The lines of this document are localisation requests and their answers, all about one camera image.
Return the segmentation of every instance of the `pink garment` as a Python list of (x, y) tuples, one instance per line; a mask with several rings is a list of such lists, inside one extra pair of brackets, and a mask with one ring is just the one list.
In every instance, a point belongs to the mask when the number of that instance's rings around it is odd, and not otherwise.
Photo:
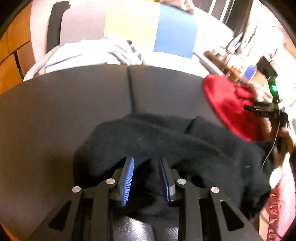
[(265, 208), (270, 217), (266, 241), (280, 241), (296, 213), (295, 182), (288, 158), (283, 162), (281, 180), (271, 191)]

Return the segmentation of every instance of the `green light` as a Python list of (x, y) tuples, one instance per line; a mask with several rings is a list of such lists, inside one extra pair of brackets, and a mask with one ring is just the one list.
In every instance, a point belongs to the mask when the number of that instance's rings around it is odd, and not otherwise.
[(271, 88), (273, 91), (277, 91), (277, 87), (275, 85), (273, 85)]

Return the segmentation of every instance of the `metal pin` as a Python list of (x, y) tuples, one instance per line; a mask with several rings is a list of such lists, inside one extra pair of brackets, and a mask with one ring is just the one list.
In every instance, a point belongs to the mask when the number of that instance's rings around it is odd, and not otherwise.
[(213, 193), (218, 193), (218, 192), (220, 192), (220, 189), (217, 188), (217, 187), (212, 187), (212, 188), (211, 188), (211, 191), (212, 191)]
[(183, 178), (180, 178), (177, 180), (177, 183), (179, 183), (180, 185), (185, 185), (186, 184), (186, 180)]
[(106, 183), (111, 185), (111, 184), (115, 183), (115, 180), (113, 178), (109, 178), (109, 179), (106, 180)]
[(79, 186), (75, 186), (75, 187), (73, 187), (72, 188), (72, 192), (80, 192), (81, 191), (81, 187), (79, 187)]

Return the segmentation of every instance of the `white cable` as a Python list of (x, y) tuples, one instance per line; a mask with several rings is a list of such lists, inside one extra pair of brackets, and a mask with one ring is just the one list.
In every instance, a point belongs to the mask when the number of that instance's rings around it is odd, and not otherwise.
[(265, 164), (265, 161), (267, 160), (267, 158), (269, 157), (270, 153), (271, 153), (272, 150), (274, 149), (274, 145), (276, 144), (276, 138), (277, 138), (277, 135), (278, 135), (278, 133), (279, 133), (279, 127), (280, 127), (280, 124), (281, 124), (281, 122), (280, 122), (280, 120), (279, 120), (279, 126), (278, 126), (278, 129), (277, 129), (277, 131), (276, 131), (276, 137), (274, 138), (274, 143), (273, 143), (273, 145), (272, 145), (272, 148), (271, 148), (270, 152), (267, 154), (267, 156), (266, 156), (266, 158), (265, 158), (265, 160), (264, 160), (264, 162), (263, 162), (263, 164), (262, 164), (261, 171), (263, 170), (263, 166), (264, 166), (264, 164)]

